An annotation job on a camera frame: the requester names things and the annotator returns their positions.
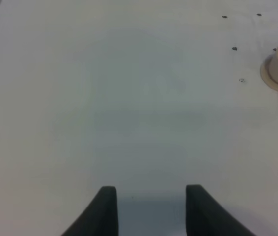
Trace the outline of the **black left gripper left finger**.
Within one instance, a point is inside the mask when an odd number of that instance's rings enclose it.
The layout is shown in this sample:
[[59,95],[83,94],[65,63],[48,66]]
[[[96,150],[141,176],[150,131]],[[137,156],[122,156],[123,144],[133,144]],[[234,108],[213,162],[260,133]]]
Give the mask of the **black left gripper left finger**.
[[102,187],[87,208],[63,233],[64,236],[116,236],[117,191]]

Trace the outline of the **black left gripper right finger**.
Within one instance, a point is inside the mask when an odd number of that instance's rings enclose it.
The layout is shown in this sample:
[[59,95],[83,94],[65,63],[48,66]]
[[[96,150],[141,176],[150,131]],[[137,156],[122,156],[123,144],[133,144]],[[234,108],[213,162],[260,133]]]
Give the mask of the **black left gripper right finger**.
[[201,185],[186,186],[185,226],[188,236],[253,236]]

